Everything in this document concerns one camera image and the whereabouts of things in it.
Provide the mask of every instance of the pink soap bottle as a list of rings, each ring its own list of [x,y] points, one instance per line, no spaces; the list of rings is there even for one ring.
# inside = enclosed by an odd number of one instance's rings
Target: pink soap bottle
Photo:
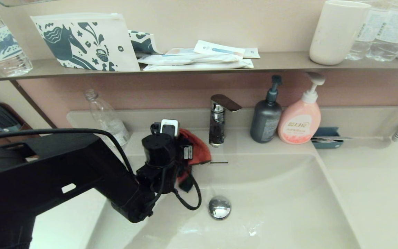
[[[320,125],[320,108],[316,103],[316,87],[325,83],[325,76],[306,73],[313,86],[303,93],[302,99],[289,106],[282,114],[277,132],[281,140],[292,145],[308,142]]]

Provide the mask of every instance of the sink drain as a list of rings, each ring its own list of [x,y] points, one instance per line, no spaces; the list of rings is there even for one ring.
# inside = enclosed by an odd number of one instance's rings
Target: sink drain
[[[223,196],[215,196],[208,204],[208,211],[214,219],[223,220],[231,212],[231,203]]]

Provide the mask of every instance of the white sink basin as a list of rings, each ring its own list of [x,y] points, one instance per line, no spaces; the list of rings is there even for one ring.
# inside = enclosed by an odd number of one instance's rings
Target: white sink basin
[[[228,164],[194,166],[202,192],[197,211],[174,194],[163,195],[154,215],[132,224],[109,203],[101,212],[90,249],[358,249],[358,242],[312,154],[229,154]],[[134,168],[143,156],[130,156]],[[181,193],[191,205],[197,194]],[[232,210],[218,221],[208,213],[215,195]]]

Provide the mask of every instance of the black cable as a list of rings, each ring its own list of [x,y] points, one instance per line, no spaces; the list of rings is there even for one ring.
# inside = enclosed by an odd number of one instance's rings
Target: black cable
[[[200,189],[199,189],[199,185],[198,183],[196,183],[195,178],[193,177],[193,175],[190,175],[191,180],[193,180],[193,184],[196,188],[196,192],[198,192],[198,205],[197,206],[191,206],[189,205],[185,200],[182,199],[182,197],[180,197],[179,192],[177,189],[174,189],[172,192],[176,195],[176,197],[178,198],[178,200],[180,201],[180,203],[182,203],[182,205],[186,208],[188,208],[191,211],[194,211],[196,209],[198,209],[200,207],[200,205],[202,204],[202,195],[200,194]]]
[[[27,136],[27,135],[39,135],[39,134],[62,134],[62,133],[94,133],[107,136],[115,145],[119,151],[122,159],[124,160],[127,170],[134,175],[133,169],[131,168],[130,162],[128,162],[127,156],[122,150],[120,144],[117,142],[116,138],[109,132],[98,130],[98,129],[84,129],[84,128],[66,128],[66,129],[36,129],[36,130],[26,130],[19,132],[5,132],[0,133],[0,138],[4,137],[17,137],[17,136]]]
[[[156,194],[156,197],[147,204],[147,208],[146,208],[147,210],[145,210],[145,213],[148,211],[148,209],[151,209],[151,206],[159,200],[159,197],[161,197],[162,189],[164,188],[164,184],[165,184],[165,173],[166,172],[167,172],[167,168],[163,168],[162,169],[161,186],[159,187],[158,194]]]

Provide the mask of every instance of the chrome faucet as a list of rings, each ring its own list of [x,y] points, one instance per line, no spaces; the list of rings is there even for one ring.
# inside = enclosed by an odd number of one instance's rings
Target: chrome faucet
[[[236,112],[242,107],[223,94],[215,94],[211,97],[210,133],[208,142],[217,148],[225,139],[225,109]]]

